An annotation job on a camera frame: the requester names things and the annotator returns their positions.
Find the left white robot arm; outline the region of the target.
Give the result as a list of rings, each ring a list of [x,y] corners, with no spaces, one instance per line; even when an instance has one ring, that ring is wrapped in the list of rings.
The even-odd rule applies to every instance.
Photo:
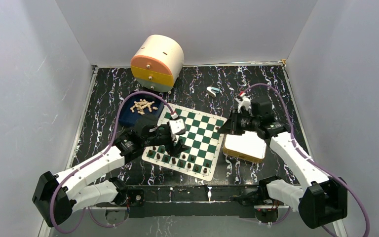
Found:
[[[141,157],[145,148],[163,146],[171,156],[189,149],[179,138],[187,131],[183,118],[173,113],[165,124],[157,122],[156,116],[143,115],[102,152],[57,174],[43,173],[38,179],[32,202],[47,225],[56,227],[72,213],[99,203],[123,205],[128,198],[123,182],[117,178],[97,185],[93,182]]]

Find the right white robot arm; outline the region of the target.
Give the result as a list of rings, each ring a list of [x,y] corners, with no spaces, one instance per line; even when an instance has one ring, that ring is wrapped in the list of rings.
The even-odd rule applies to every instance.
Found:
[[[299,212],[303,222],[311,229],[347,216],[347,190],[335,178],[313,166],[301,156],[302,147],[295,141],[287,127],[275,120],[270,102],[251,102],[247,97],[236,97],[237,109],[218,133],[241,136],[254,132],[277,153],[299,181],[299,186],[288,184],[278,176],[259,181],[258,197],[264,204],[275,200]]]

